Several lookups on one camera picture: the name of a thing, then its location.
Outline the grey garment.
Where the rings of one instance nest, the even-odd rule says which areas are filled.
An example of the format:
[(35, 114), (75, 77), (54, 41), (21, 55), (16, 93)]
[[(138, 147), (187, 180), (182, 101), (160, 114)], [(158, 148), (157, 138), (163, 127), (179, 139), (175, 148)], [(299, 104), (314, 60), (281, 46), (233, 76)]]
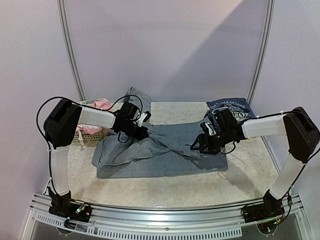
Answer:
[(224, 154), (190, 149), (203, 131), (200, 122), (144, 126), (149, 137), (141, 141), (114, 131), (96, 146), (92, 165), (100, 179), (160, 178), (226, 171)]

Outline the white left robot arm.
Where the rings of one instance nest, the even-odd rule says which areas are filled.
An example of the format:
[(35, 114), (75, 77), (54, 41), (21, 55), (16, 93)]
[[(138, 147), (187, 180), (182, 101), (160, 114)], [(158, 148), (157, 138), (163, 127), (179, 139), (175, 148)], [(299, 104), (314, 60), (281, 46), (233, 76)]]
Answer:
[(68, 152), (76, 134), (77, 126), (95, 126), (123, 133), (129, 138), (141, 141), (149, 137), (148, 128), (143, 126), (151, 113), (142, 110), (129, 101), (120, 109), (110, 111), (81, 105), (65, 97), (53, 108), (43, 124), (44, 137), (50, 150), (50, 177), (53, 191), (64, 196), (70, 192), (68, 183)]

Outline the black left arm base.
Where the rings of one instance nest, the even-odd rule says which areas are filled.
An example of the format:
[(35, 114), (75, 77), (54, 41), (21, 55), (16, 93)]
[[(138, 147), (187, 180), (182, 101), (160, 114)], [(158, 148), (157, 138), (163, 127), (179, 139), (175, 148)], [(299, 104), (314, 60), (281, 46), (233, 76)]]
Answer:
[(51, 198), (51, 204), (48, 210), (50, 214), (72, 221), (84, 223), (90, 221), (93, 208), (87, 202), (71, 198), (70, 191), (65, 195), (58, 195), (48, 187), (48, 195)]

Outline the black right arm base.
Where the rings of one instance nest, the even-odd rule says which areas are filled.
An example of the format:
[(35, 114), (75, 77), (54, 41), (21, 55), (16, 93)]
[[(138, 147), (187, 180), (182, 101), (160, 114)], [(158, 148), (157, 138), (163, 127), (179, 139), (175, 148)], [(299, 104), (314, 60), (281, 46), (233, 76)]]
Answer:
[[(283, 199), (285, 197), (287, 197), (287, 203), (289, 206), (287, 214), (285, 214), (285, 209), (283, 207)], [(269, 189), (264, 194), (262, 200), (263, 201), (260, 204), (248, 203), (241, 208), (240, 214), (245, 223), (256, 222), (280, 216), (280, 219), (276, 220), (274, 223), (274, 225), (278, 225), (287, 218), (293, 203), (289, 190), (282, 197), (275, 198)]]

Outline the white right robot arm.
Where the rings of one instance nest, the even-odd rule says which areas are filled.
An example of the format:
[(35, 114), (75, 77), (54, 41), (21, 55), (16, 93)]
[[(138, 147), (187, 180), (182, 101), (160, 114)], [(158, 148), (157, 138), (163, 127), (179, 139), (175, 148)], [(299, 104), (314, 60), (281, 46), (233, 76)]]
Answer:
[(318, 127), (301, 106), (242, 121), (237, 121), (231, 111), (225, 108), (215, 110), (214, 118), (218, 129), (203, 122), (203, 132), (196, 137), (190, 149), (216, 155), (226, 144), (263, 138), (278, 167), (278, 177), (267, 193), (271, 198), (258, 208), (262, 218), (269, 218), (278, 210), (275, 200), (282, 199), (290, 191), (305, 165), (319, 152)]

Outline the beige perforated laundry basket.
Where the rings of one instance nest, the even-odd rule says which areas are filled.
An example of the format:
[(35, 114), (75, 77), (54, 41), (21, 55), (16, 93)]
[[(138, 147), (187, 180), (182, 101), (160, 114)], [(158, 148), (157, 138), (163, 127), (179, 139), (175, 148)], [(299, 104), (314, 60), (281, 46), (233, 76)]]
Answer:
[[(79, 101), (78, 103), (81, 105), (93, 107), (94, 101), (99, 101), (101, 99), (92, 100), (92, 101), (84, 100), (84, 101)], [(109, 134), (109, 129), (107, 129), (107, 128), (103, 128), (101, 131), (99, 131), (96, 134), (85, 134), (82, 131), (77, 132), (77, 133), (75, 132), (72, 143), (79, 143), (80, 145), (83, 146), (85, 144), (85, 142), (88, 142), (88, 141), (100, 141), (108, 134)]]

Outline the pink garment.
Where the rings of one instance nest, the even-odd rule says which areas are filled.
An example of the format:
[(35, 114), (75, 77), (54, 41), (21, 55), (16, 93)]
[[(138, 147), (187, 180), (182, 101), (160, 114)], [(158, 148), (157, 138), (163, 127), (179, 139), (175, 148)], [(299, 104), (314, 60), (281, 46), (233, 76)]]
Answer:
[[(106, 98), (102, 98), (100, 100), (94, 101), (92, 106), (96, 109), (108, 110), (111, 107), (111, 104)], [(87, 135), (93, 135), (93, 134), (97, 134), (102, 129), (103, 128), (101, 126), (78, 124), (75, 132), (79, 133), (80, 131), (82, 131)]]

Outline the aluminium front rail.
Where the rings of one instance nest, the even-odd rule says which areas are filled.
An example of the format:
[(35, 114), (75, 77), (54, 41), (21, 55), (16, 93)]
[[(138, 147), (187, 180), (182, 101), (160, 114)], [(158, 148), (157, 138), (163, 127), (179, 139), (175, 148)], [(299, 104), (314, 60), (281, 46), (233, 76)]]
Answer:
[(65, 219), (49, 213), (51, 200), (35, 194), (29, 206), (23, 240), (311, 240), (313, 234), (297, 194), (284, 205), (284, 221), (263, 228), (262, 222), (246, 222), (244, 206), (261, 199), (194, 208), (136, 208), (92, 205), (89, 222), (64, 226)]

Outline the right aluminium frame post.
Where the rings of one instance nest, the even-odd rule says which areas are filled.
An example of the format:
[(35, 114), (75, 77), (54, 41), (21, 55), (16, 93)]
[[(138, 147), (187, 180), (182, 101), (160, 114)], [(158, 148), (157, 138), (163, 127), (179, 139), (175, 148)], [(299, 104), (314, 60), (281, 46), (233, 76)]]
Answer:
[(251, 105), (253, 102), (255, 92), (257, 89), (257, 85), (258, 85), (258, 81), (259, 81), (259, 77), (260, 77), (261, 70), (263, 67), (264, 58), (266, 55), (268, 41), (269, 41), (271, 27), (272, 27), (274, 6), (275, 6), (274, 0), (267, 1), (264, 25), (263, 25), (263, 29), (262, 29), (263, 31), (262, 31), (259, 52), (258, 52), (258, 59), (257, 59), (257, 63), (255, 66), (253, 79), (251, 81), (251, 85), (250, 85), (250, 88), (249, 88), (249, 91), (247, 94), (247, 98), (246, 98), (249, 105)]

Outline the aluminium frame post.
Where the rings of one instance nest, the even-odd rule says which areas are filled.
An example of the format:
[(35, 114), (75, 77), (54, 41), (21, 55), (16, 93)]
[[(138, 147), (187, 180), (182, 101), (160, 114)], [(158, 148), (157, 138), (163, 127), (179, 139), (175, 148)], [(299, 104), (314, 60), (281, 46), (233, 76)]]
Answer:
[(70, 35), (70, 30), (69, 30), (69, 25), (68, 25), (68, 18), (67, 18), (67, 11), (66, 11), (66, 3), (64, 0), (57, 0), (57, 7), (58, 7), (58, 12), (59, 12), (59, 19), (60, 19), (60, 24), (61, 24), (61, 30), (62, 30), (62, 36), (66, 48), (66, 54), (68, 57), (69, 65), (70, 65), (70, 70), (71, 74), (73, 77), (73, 81), (75, 84), (75, 88), (77, 90), (79, 99), (81, 101), (86, 100), (85, 96), (85, 91), (83, 88), (83, 84), (80, 78), (75, 54), (74, 54), (74, 49), (73, 49), (73, 44), (71, 40), (71, 35)]
[(262, 29), (263, 31), (262, 31), (259, 52), (258, 52), (258, 59), (257, 59), (257, 63), (255, 66), (253, 79), (251, 81), (251, 85), (250, 85), (250, 88), (249, 88), (249, 91), (247, 94), (247, 98), (246, 98), (249, 105), (251, 105), (253, 102), (255, 92), (257, 89), (257, 85), (258, 85), (258, 81), (259, 81), (259, 77), (260, 77), (261, 70), (263, 67), (264, 58), (266, 55), (268, 41), (269, 41), (271, 27), (272, 27), (274, 6), (275, 6), (274, 0), (267, 1), (264, 25), (263, 25), (263, 29)]

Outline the left aluminium frame post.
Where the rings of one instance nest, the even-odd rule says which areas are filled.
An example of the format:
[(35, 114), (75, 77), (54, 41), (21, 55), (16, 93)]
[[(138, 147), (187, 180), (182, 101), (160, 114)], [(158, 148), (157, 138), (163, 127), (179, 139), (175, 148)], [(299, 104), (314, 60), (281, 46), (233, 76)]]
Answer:
[(61, 24), (61, 30), (62, 30), (62, 36), (66, 48), (66, 54), (68, 57), (69, 65), (70, 65), (70, 70), (71, 74), (73, 77), (73, 81), (75, 84), (75, 88), (77, 90), (79, 99), (81, 101), (86, 100), (85, 96), (85, 91), (83, 88), (83, 84), (80, 78), (75, 54), (74, 54), (74, 49), (73, 49), (73, 44), (71, 40), (71, 35), (70, 35), (70, 30), (69, 30), (69, 25), (68, 25), (68, 18), (67, 18), (67, 11), (66, 11), (66, 3), (64, 0), (57, 0), (57, 7), (58, 7), (58, 12), (59, 12), (59, 19), (60, 19), (60, 24)]

